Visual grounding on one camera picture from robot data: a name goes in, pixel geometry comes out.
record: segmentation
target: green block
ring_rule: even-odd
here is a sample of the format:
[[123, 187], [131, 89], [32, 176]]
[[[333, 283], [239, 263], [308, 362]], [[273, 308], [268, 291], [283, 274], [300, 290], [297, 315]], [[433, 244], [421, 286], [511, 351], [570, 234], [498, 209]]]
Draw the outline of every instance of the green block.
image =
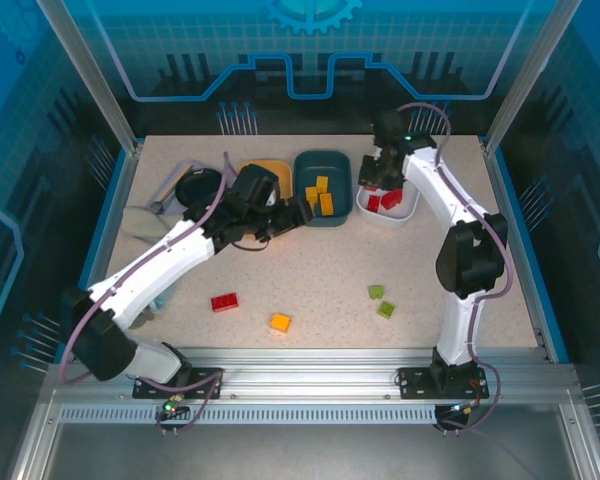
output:
[[382, 285], [371, 285], [369, 287], [369, 297], [371, 300], [384, 297], [384, 287]]
[[382, 315], [388, 320], [391, 318], [391, 315], [395, 309], [395, 305], [392, 305], [389, 302], [382, 302], [382, 305], [380, 305], [380, 309], [378, 310], [378, 315]]

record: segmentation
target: building block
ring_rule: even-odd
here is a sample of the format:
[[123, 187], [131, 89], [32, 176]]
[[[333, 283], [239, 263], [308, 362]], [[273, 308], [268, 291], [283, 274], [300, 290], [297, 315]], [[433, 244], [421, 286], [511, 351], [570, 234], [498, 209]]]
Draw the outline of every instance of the building block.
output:
[[316, 187], [305, 187], [304, 191], [311, 210], [315, 209], [318, 203], [318, 189]]
[[400, 202], [402, 202], [402, 189], [391, 190], [389, 193], [385, 193], [380, 200], [385, 210], [391, 210]]
[[318, 193], [327, 193], [329, 187], [329, 177], [318, 177], [316, 179], [316, 188], [318, 189]]
[[291, 317], [287, 317], [281, 313], [276, 313], [273, 315], [273, 318], [271, 318], [271, 328], [278, 330], [279, 332], [287, 333], [290, 325]]
[[370, 212], [378, 213], [380, 208], [380, 195], [369, 195], [369, 203], [367, 203], [367, 210]]
[[325, 217], [333, 215], [333, 200], [330, 193], [320, 194], [320, 212]]
[[375, 300], [384, 297], [384, 287], [382, 285], [371, 285], [369, 287], [369, 298]]
[[380, 309], [378, 310], [378, 315], [381, 315], [387, 320], [389, 320], [391, 318], [391, 315], [393, 315], [393, 311], [395, 309], [395, 305], [392, 305], [389, 302], [382, 302], [382, 305], [380, 305]]
[[224, 312], [238, 307], [238, 296], [235, 293], [228, 293], [211, 299], [211, 309], [215, 313]]

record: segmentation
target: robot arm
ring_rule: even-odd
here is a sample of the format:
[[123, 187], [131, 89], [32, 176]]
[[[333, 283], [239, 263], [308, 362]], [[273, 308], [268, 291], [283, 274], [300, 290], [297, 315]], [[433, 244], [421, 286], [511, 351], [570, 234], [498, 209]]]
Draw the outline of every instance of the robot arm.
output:
[[[411, 182], [423, 195], [447, 231], [436, 259], [436, 274], [448, 292], [440, 339], [434, 348], [432, 375], [440, 393], [456, 380], [466, 385], [475, 374], [475, 362], [469, 353], [468, 338], [471, 312], [478, 297], [491, 290], [504, 272], [504, 259], [491, 236], [457, 198], [442, 179], [444, 171], [456, 192], [506, 244], [507, 222], [501, 214], [489, 215], [469, 196], [451, 174], [443, 159], [436, 165], [437, 145], [426, 133], [409, 133], [399, 112], [381, 114], [374, 123], [375, 156], [365, 156], [359, 184], [384, 190], [403, 189]], [[474, 331], [479, 328], [482, 303], [478, 304]]]
[[[175, 348], [130, 335], [126, 330], [175, 280], [245, 234], [252, 233], [265, 242], [311, 220], [305, 200], [280, 200], [278, 196], [277, 177], [249, 165], [200, 228], [187, 233], [205, 214], [208, 201], [189, 205], [183, 220], [120, 272], [86, 292], [77, 288], [65, 292], [60, 313], [66, 340], [85, 312], [107, 292], [114, 291], [77, 337], [73, 348], [76, 356], [98, 380], [124, 373], [176, 387], [186, 384], [191, 365]], [[122, 277], [128, 278], [114, 288]]]

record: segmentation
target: speckled tabletop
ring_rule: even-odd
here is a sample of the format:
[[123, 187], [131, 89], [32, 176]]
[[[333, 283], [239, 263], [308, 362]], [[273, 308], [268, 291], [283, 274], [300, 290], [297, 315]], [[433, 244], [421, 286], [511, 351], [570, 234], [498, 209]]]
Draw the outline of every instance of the speckled tabletop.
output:
[[[158, 136], [147, 137], [128, 205], [144, 205], [173, 167], [185, 158], [234, 166], [253, 158], [293, 163], [308, 149], [346, 153], [354, 176], [362, 156], [373, 153], [370, 136]], [[490, 211], [496, 201], [478, 139], [454, 136], [445, 161], [473, 198]], [[444, 299], [434, 262], [445, 232], [421, 198], [408, 224], [387, 230], [355, 211], [338, 228], [300, 228], [258, 253], [228, 247], [185, 274], [157, 318], [136, 330], [179, 347], [399, 348], [432, 347], [440, 334]], [[147, 246], [119, 233], [109, 274]], [[520, 285], [484, 310], [482, 346], [533, 347], [536, 340]], [[390, 320], [376, 311], [367, 287], [385, 286], [396, 305]], [[240, 307], [219, 314], [210, 298], [236, 292]], [[289, 332], [272, 330], [274, 313], [292, 317]]]

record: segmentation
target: red block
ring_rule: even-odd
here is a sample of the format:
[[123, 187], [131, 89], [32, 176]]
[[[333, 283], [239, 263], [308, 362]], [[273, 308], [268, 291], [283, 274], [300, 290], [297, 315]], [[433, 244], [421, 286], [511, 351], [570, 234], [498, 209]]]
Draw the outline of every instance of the red block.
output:
[[378, 213], [378, 207], [380, 207], [380, 196], [369, 195], [369, 203], [367, 203], [367, 210], [370, 212]]
[[238, 306], [238, 296], [235, 293], [228, 293], [211, 299], [211, 308], [215, 313], [224, 312]]
[[391, 210], [402, 201], [402, 189], [392, 190], [382, 196], [380, 203], [385, 210]]

